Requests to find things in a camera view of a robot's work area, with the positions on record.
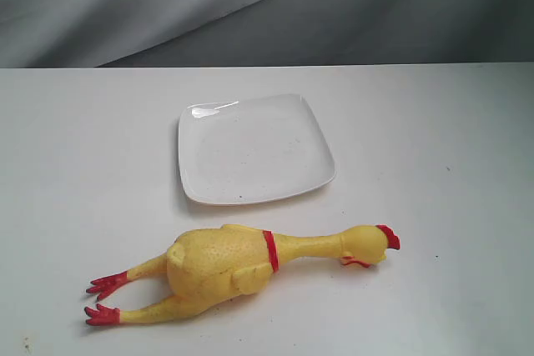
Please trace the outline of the white square plate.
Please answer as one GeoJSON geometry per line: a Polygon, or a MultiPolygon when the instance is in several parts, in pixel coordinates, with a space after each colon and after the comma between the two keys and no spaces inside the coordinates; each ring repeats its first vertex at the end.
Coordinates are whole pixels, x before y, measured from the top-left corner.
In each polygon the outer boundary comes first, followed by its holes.
{"type": "Polygon", "coordinates": [[[291,198],[329,183],[335,160],[305,98],[279,94],[187,107],[178,125],[185,195],[213,206],[291,198]]]}

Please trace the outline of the yellow rubber chicken toy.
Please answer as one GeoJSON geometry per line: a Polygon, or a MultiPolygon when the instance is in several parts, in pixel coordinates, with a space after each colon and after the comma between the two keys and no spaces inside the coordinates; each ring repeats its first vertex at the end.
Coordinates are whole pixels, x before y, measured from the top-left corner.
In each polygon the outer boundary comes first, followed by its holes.
{"type": "Polygon", "coordinates": [[[141,278],[165,276],[171,295],[146,308],[124,311],[101,303],[86,307],[93,327],[166,323],[192,318],[220,303],[261,292],[284,264],[297,258],[336,258],[370,268],[398,250],[401,241],[386,225],[358,225],[341,233],[296,237],[225,224],[188,231],[165,253],[122,273],[97,278],[88,294],[100,302],[141,278]]]}

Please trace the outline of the grey backdrop cloth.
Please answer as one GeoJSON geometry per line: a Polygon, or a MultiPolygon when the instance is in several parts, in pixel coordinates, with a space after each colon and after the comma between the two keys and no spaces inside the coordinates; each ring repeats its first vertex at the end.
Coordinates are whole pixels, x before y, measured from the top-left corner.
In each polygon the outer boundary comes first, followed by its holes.
{"type": "Polygon", "coordinates": [[[1,0],[5,68],[532,58],[533,0],[1,0]]]}

